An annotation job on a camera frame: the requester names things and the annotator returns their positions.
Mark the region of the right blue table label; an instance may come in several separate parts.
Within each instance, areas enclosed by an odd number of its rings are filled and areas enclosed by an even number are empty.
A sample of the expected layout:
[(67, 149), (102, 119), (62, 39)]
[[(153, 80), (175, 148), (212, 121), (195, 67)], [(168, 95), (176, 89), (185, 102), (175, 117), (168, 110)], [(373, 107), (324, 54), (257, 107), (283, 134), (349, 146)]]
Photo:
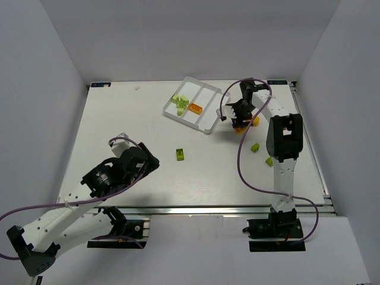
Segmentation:
[(287, 80), (267, 80), (269, 85), (288, 85)]

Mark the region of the yellow oval lego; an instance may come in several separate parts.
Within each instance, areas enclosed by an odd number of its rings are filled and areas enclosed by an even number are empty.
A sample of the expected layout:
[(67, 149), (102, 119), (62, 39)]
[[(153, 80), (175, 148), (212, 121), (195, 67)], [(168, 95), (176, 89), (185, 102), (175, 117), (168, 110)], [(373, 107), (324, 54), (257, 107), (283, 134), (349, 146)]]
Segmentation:
[(258, 126), (259, 125), (259, 122), (260, 122), (260, 118), (259, 117), (256, 117), (253, 122), (251, 123), (251, 126)]

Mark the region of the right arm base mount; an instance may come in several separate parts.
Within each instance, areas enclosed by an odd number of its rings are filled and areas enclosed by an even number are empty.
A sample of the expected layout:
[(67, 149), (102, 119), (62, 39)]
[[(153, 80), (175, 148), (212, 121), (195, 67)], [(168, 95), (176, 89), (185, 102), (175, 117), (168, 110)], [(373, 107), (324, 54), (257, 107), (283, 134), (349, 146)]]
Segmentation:
[(305, 252), (303, 230), (297, 218), (293, 226), (274, 230), (269, 219), (250, 219), (242, 229), (248, 235), (250, 252)]

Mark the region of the blue table label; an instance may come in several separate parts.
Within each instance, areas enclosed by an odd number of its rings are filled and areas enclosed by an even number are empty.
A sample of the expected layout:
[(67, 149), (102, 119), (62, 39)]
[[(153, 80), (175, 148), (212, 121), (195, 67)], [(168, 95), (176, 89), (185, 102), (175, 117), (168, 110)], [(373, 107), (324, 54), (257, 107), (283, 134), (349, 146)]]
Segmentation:
[(100, 82), (100, 83), (91, 83), (91, 88), (105, 88), (110, 87), (111, 82)]
[(288, 85), (287, 80), (267, 80), (269, 85)]

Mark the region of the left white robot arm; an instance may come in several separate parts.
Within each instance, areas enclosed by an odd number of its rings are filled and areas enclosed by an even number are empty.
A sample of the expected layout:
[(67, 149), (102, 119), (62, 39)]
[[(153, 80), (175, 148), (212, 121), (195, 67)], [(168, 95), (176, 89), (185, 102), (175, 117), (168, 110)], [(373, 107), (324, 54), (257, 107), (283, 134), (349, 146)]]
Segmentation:
[(30, 277), (43, 273), (63, 253), (88, 240), (122, 239), (130, 232), (127, 219), (115, 206), (104, 208), (82, 225), (74, 224), (160, 166), (141, 142), (116, 137), (109, 145), (113, 156), (86, 173), (62, 203), (48, 205), (48, 211), (35, 221), (7, 230), (17, 259)]

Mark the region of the white divided tray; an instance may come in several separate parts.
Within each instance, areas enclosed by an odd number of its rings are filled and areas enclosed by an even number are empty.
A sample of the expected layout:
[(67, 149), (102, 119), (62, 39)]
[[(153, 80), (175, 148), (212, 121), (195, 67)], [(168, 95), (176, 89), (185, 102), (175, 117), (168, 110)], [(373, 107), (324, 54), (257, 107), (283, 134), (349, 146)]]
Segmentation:
[(197, 131), (210, 134), (219, 118), (217, 108), (229, 95), (220, 88), (186, 77), (163, 107), (163, 114)]

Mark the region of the pale green lego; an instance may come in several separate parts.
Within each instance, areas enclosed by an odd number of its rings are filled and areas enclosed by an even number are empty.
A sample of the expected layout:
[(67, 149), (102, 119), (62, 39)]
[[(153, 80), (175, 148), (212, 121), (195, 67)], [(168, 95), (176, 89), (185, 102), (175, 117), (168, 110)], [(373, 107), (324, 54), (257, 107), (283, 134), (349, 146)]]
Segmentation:
[(183, 109), (183, 108), (179, 108), (179, 109), (177, 110), (177, 115), (178, 115), (178, 116), (181, 116), (181, 115), (183, 114), (183, 112), (184, 112), (184, 109)]

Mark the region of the left blue table label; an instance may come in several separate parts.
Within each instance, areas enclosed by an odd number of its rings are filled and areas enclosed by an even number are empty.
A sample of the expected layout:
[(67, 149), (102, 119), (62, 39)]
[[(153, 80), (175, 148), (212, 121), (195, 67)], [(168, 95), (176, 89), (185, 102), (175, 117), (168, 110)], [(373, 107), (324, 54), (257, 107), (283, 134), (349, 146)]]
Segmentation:
[(100, 82), (100, 83), (91, 83), (91, 88), (105, 88), (110, 87), (111, 82)]

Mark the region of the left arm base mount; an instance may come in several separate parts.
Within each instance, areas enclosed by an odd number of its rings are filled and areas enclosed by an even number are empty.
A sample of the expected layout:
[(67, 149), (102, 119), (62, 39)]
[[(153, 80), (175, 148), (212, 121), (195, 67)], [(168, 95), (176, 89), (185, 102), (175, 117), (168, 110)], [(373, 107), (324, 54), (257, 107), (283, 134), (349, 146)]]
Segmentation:
[(144, 249), (150, 232), (150, 219), (140, 216), (126, 216), (126, 226), (121, 235), (114, 234), (105, 239), (87, 242), (93, 249)]

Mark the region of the orange lego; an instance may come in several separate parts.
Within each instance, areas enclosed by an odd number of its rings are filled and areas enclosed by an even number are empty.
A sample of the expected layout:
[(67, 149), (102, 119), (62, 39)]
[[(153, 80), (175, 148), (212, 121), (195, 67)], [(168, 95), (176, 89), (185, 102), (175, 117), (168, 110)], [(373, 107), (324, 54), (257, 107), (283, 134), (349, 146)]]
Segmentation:
[(242, 127), (242, 128), (235, 128), (235, 132), (237, 134), (243, 134), (246, 131), (247, 127)]
[(191, 112), (194, 112), (196, 113), (197, 115), (200, 115), (203, 111), (203, 108), (195, 103), (191, 103), (188, 105), (188, 109), (191, 111)]

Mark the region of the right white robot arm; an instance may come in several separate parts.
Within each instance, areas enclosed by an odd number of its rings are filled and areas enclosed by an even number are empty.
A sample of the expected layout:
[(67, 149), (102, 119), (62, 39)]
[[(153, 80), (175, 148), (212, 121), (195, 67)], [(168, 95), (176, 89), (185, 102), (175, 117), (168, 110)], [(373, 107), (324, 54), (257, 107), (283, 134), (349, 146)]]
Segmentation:
[(274, 170), (273, 201), (268, 218), (251, 220), (243, 231), (254, 239), (288, 238), (297, 222), (293, 188), (295, 165), (303, 150), (303, 119), (278, 103), (268, 82), (246, 78), (237, 84), (241, 99), (221, 105), (220, 117), (223, 121), (230, 118), (233, 129), (246, 134), (254, 119), (262, 114), (268, 122), (265, 145)]

